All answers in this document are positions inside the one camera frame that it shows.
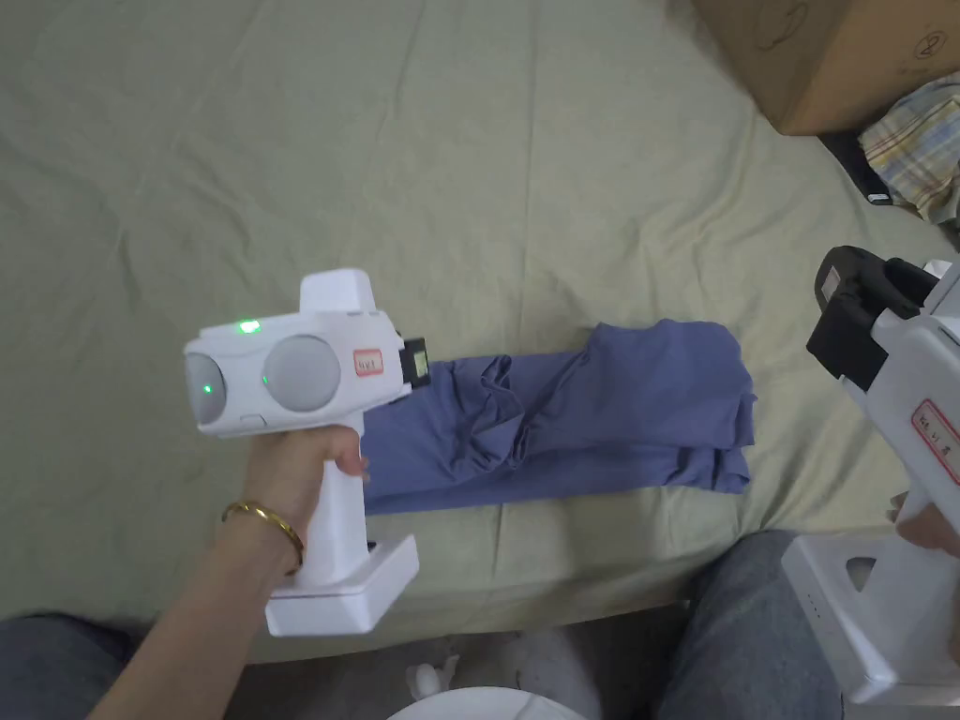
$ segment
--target jeans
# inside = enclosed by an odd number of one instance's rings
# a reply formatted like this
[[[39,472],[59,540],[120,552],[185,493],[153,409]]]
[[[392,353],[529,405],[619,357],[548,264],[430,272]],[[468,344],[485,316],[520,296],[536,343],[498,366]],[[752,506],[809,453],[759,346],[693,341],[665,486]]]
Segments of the jeans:
[[[780,558],[793,535],[738,542],[696,580],[658,720],[834,720],[833,678]]]
[[[780,569],[791,541],[741,540],[694,584],[659,720],[833,720],[840,691]],[[0,720],[86,717],[135,650],[65,615],[0,623]]]

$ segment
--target red label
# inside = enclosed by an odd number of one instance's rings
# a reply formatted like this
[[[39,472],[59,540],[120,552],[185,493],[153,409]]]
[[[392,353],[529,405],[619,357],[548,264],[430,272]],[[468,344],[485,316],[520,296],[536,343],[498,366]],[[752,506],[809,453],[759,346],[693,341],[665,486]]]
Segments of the red label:
[[[933,400],[924,400],[913,411],[910,421],[953,482],[960,485],[960,436],[940,408]]]
[[[353,369],[357,377],[383,374],[383,353],[380,350],[354,350]]]

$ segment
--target bed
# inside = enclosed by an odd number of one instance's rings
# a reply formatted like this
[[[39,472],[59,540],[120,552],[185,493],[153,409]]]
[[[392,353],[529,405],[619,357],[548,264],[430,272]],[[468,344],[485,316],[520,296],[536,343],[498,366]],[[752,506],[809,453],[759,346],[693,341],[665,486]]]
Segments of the bed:
[[[878,525],[904,484],[804,350],[813,278],[835,245],[952,250],[774,132],[687,0],[15,0],[0,58],[0,615],[170,602],[245,462],[194,428],[183,343],[340,266],[434,359],[725,324],[754,481],[372,518],[420,548],[381,625],[257,660],[667,603],[742,535]]]

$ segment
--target device base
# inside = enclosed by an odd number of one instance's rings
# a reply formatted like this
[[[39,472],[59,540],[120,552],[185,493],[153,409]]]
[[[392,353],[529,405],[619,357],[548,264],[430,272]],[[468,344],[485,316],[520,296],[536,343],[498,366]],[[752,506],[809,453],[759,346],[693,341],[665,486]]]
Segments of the device base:
[[[267,603],[267,628],[275,637],[368,633],[419,570],[412,535],[378,544],[346,580],[316,588],[279,588]]]
[[[872,621],[847,562],[878,558],[892,540],[896,538],[870,534],[800,536],[783,555],[783,569],[849,702],[960,705],[960,671],[924,683],[906,680],[865,630]]]

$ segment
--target bracelet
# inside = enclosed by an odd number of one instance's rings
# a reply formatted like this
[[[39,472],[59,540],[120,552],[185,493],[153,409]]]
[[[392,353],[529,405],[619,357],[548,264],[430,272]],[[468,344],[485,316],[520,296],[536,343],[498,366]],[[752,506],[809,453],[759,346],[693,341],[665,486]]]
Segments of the bracelet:
[[[300,539],[300,536],[297,535],[297,531],[293,529],[289,522],[277,515],[270,508],[266,508],[260,503],[252,500],[231,502],[229,505],[227,505],[227,509],[224,510],[224,513],[220,516],[220,521],[227,522],[229,517],[234,513],[246,513],[248,515],[262,517],[271,525],[275,525],[282,530],[283,534],[286,535],[290,539],[290,542],[293,543],[294,550],[297,551],[297,566],[288,572],[287,575],[295,575],[297,571],[303,567],[303,540]]]

